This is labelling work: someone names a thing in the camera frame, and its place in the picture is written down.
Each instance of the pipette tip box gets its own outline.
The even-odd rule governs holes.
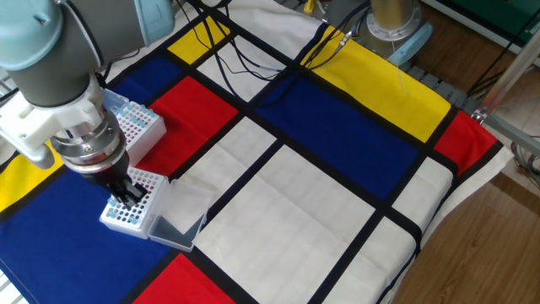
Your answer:
[[[163,117],[133,101],[114,113],[126,137],[129,165],[136,166],[167,132]]]
[[[158,211],[158,202],[167,199],[169,195],[169,180],[166,176],[135,168],[129,168],[127,174],[133,182],[145,187],[148,193],[131,210],[114,197],[109,198],[101,213],[100,222],[113,231],[147,239],[149,227],[154,222]]]

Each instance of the red square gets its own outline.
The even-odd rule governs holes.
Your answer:
[[[459,111],[435,145],[435,150],[453,160],[459,177],[497,142],[486,129]]]
[[[232,304],[234,302],[181,254],[167,266],[134,303]]]
[[[167,133],[137,168],[165,176],[172,174],[238,112],[190,77],[150,108],[164,118]]]

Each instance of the fabric mat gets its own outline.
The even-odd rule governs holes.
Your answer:
[[[229,10],[188,8],[191,22],[178,15],[175,33],[115,64],[110,83],[165,119],[138,168],[215,194],[193,252],[108,230],[98,221],[105,190],[61,161],[39,171],[17,156],[0,173],[0,269],[26,301],[389,303],[439,223],[511,158],[352,41],[318,69],[289,72],[326,24],[271,0]],[[241,72],[231,42],[286,70],[271,81]]]

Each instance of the white rectangle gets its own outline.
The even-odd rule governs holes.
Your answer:
[[[6,274],[0,275],[0,286],[8,281],[8,276]]]
[[[415,241],[384,218],[330,291],[325,303],[377,303],[413,255]]]
[[[252,120],[243,118],[179,180],[212,191],[214,204],[274,140]]]
[[[392,207],[425,231],[441,199],[450,189],[452,178],[450,170],[426,158]]]
[[[196,245],[260,303],[306,303],[373,211],[283,147]]]

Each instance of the black cable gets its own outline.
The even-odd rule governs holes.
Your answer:
[[[197,14],[199,15],[202,15],[203,12],[201,11],[200,8],[198,8],[197,6],[193,5],[193,8],[195,9],[195,11],[197,12]],[[207,34],[208,34],[208,39],[210,40],[210,46],[212,46],[212,48],[215,47],[215,43],[213,41],[213,37],[212,37],[212,31],[210,30],[210,26],[208,26],[208,22],[206,21],[206,19],[202,19],[202,24],[204,25],[204,28],[205,30],[207,31]],[[221,60],[219,60],[219,56],[218,56],[218,53],[215,52],[214,53],[214,56],[216,57],[216,62],[218,62],[218,68],[219,68],[219,72],[221,73],[221,76],[223,77],[223,80],[225,82],[225,84],[227,85],[227,87],[229,88],[230,90],[230,93],[232,95],[234,95],[235,97],[238,97],[238,98],[241,98],[235,91],[235,89],[233,89],[232,85],[230,85],[230,82],[229,80],[227,79],[227,75],[225,74],[225,71],[223,70],[223,66],[221,65]]]
[[[499,81],[499,76],[498,77],[493,77],[490,80],[487,80],[485,82],[480,83],[480,85],[473,92],[469,93],[469,96],[475,96],[478,93],[483,92],[483,90],[489,89],[489,87],[496,84],[497,81]]]
[[[179,1],[179,0],[176,0],[176,2],[177,2],[178,5],[180,6],[180,9],[182,10],[182,13],[184,13],[184,15],[186,16],[187,22],[191,23],[192,21],[190,20],[189,16],[187,15],[186,10],[180,5],[180,1]],[[213,20],[213,22],[214,22],[215,24],[217,24],[218,27],[221,29],[221,27],[219,26],[219,23],[217,23],[215,20]],[[223,35],[227,35],[227,34],[224,32],[224,30],[221,29],[221,31],[222,31]],[[197,33],[197,30],[196,30],[195,28],[193,28],[193,32],[195,33],[195,37],[197,38],[197,40],[199,41],[199,43],[200,43],[201,45],[203,45],[204,47],[206,47],[207,49],[210,49],[210,46],[207,46],[207,45],[201,40],[201,38],[199,37],[199,35],[198,35],[198,33]],[[219,60],[221,60],[221,62],[225,65],[225,67],[226,67],[226,68],[229,70],[229,72],[231,72],[232,74],[250,73],[250,71],[248,71],[248,70],[246,70],[246,71],[236,71],[236,72],[235,72],[235,71],[233,71],[233,70],[230,68],[229,64],[228,64],[228,63],[227,63],[220,55],[218,55],[218,58],[219,58]]]
[[[228,7],[225,7],[225,12],[226,12],[226,15],[228,18],[230,18],[230,15],[229,15],[229,8]],[[215,19],[213,19],[213,22],[217,25],[218,29],[221,31],[221,33],[223,35],[226,35],[224,29],[221,27],[221,24],[219,24],[219,22],[217,22]],[[246,63],[244,62],[244,59],[252,64],[254,67],[257,67],[257,68],[263,68],[260,64],[258,63],[255,63],[253,62],[250,58],[248,58],[246,55],[244,55],[244,53],[241,52],[241,50],[238,48],[238,46],[236,45],[236,42],[235,42],[235,39],[231,39],[230,41],[230,44],[232,45],[232,47],[235,49],[235,52],[236,52],[236,56],[238,57],[238,60],[240,61],[240,64],[244,67],[244,69],[246,70],[246,72],[250,73],[252,76],[254,76],[255,78],[258,78],[260,80],[264,80],[264,81],[272,81],[273,80],[273,77],[275,77],[279,72],[282,72],[282,70],[279,70],[279,69],[275,69],[275,72],[278,72],[274,75],[271,75],[269,77],[264,77],[262,76],[260,73],[256,72],[256,71],[252,71],[251,69],[249,69],[246,65]]]
[[[211,10],[211,9],[217,9],[217,8],[226,8],[231,1],[232,0],[221,0],[221,1],[219,1],[218,4],[211,7],[211,6],[208,6],[208,5],[204,4],[203,1],[201,1],[201,0],[186,0],[186,2],[190,3],[194,8],[201,8],[201,9],[204,9],[204,10]]]
[[[311,62],[319,55],[319,53],[322,51],[322,49],[328,44],[328,42],[332,39],[332,37],[334,36],[334,34],[338,31],[338,29],[340,29],[341,27],[343,27],[344,25],[346,25],[349,20],[351,20],[356,14],[358,14],[359,12],[361,12],[362,10],[368,8],[370,6],[370,2],[369,1],[366,1],[366,2],[363,2],[361,3],[359,6],[357,6],[356,8],[354,8],[347,16],[345,16],[345,18],[341,21],[341,23],[336,27],[334,28],[334,30],[330,33],[330,35],[328,35],[323,41],[321,44],[319,44],[317,46],[317,48],[310,54],[310,57],[308,57],[308,59],[305,61],[304,63],[304,67],[306,67],[308,64],[311,64]]]
[[[488,73],[494,68],[495,64],[502,59],[502,57],[510,50],[510,47],[516,43],[516,41],[519,39],[521,33],[529,27],[529,25],[537,18],[537,16],[540,14],[540,8],[531,16],[531,18],[518,30],[517,34],[515,34],[508,44],[506,45],[505,49],[495,58],[495,60],[491,63],[491,65],[488,67],[488,69],[483,72],[483,74],[476,80],[476,82],[472,85],[471,89],[467,92],[467,97],[471,96],[473,94],[473,91],[477,90],[478,86],[482,84],[483,78],[488,75]]]
[[[202,11],[201,11],[201,6],[198,6],[200,3],[200,1],[196,1],[196,0],[187,0],[192,6],[193,8],[197,11],[197,13],[199,15],[202,15]],[[310,54],[310,56],[308,57],[308,59],[305,61],[304,65],[303,65],[303,69],[301,69],[300,71],[290,71],[290,74],[296,74],[297,77],[295,80],[293,80],[291,82],[291,84],[289,85],[289,87],[287,89],[285,89],[283,91],[283,93],[278,97],[278,99],[276,101],[274,101],[273,103],[271,104],[267,104],[267,105],[264,105],[263,107],[267,107],[267,106],[273,106],[275,105],[276,103],[280,102],[288,93],[289,91],[292,89],[292,87],[294,86],[294,84],[296,83],[296,81],[298,81],[298,79],[300,78],[300,75],[302,73],[306,73],[308,71],[312,71],[316,68],[319,68],[321,67],[322,65],[328,63],[330,60],[332,60],[335,56],[336,56],[336,52],[334,52],[328,59],[326,59],[325,61],[323,61],[322,63],[320,64],[317,64],[315,67],[311,67],[311,64],[313,62],[313,60],[315,60],[315,58],[321,53],[322,49],[328,44],[328,42],[331,40],[331,39],[334,39],[335,38],[335,34],[336,32],[341,29],[342,27],[346,26],[346,24],[349,22],[349,20],[351,20],[351,18],[353,18],[357,13],[361,12],[362,10],[364,10],[365,8],[368,8],[370,6],[370,3],[369,2],[364,2],[364,3],[361,3],[358,7],[356,7],[353,11],[351,11],[342,21],[341,23],[338,25],[338,27],[336,27],[331,33],[330,35],[328,35],[318,46],[317,48]],[[227,5],[224,6],[225,7],[225,11],[227,13],[227,16],[229,17],[229,8],[227,7]],[[224,30],[221,28],[220,24],[218,22],[216,22],[215,20],[213,20],[213,22],[218,26],[218,28],[222,31],[222,33],[225,35],[224,33]],[[212,37],[212,33],[211,33],[211,30],[210,30],[210,27],[208,26],[208,22],[206,21],[206,19],[203,19],[202,20],[202,23],[204,24],[204,28],[205,30],[207,31],[208,33],[208,38],[210,40],[210,44],[212,45],[212,48],[215,47],[215,44],[214,44],[214,41],[213,41],[213,37]],[[242,65],[244,66],[244,68],[246,69],[246,71],[249,73],[251,72],[252,75],[254,75],[256,77],[256,75],[254,74],[255,72],[254,71],[251,71],[247,66],[246,64],[243,62],[243,59],[246,59],[246,61],[248,61],[249,63],[251,64],[254,64],[256,67],[261,67],[260,65],[254,63],[253,61],[251,60],[247,60],[248,58],[243,55],[243,53],[241,53],[241,51],[238,49],[237,45],[235,44],[234,42],[234,39],[232,40],[232,43],[231,45],[234,47],[235,51],[237,52],[237,55],[240,59],[240,62],[242,63]],[[221,65],[221,60],[219,59],[219,56],[218,56],[218,53],[216,52],[214,54],[214,56],[216,57],[216,61],[218,63],[218,67],[219,67],[219,71],[221,72],[221,75],[224,79],[224,82],[225,84],[227,85],[227,87],[229,88],[230,92],[236,96],[236,97],[239,97],[238,94],[235,92],[235,90],[232,88],[232,85],[230,84],[229,80],[227,79],[227,76],[225,74],[225,71],[223,69],[223,66]]]
[[[135,54],[133,54],[131,56],[122,57],[122,58],[116,60],[115,62],[120,62],[120,61],[122,61],[124,59],[133,58],[133,57],[137,56],[140,52],[141,52],[141,49],[138,49],[137,52],[135,52]],[[107,64],[107,68],[105,69],[103,74],[95,73],[95,77],[98,79],[98,83],[100,84],[100,87],[103,88],[103,89],[106,89],[106,87],[107,87],[107,78],[109,78],[109,73],[111,72],[112,64],[113,64],[113,62],[109,62]]]
[[[362,23],[364,23],[364,20],[368,17],[368,14],[371,11],[371,5],[365,9],[365,12],[360,16],[358,23],[356,24],[356,35],[359,36],[360,34],[360,27],[362,26]]]

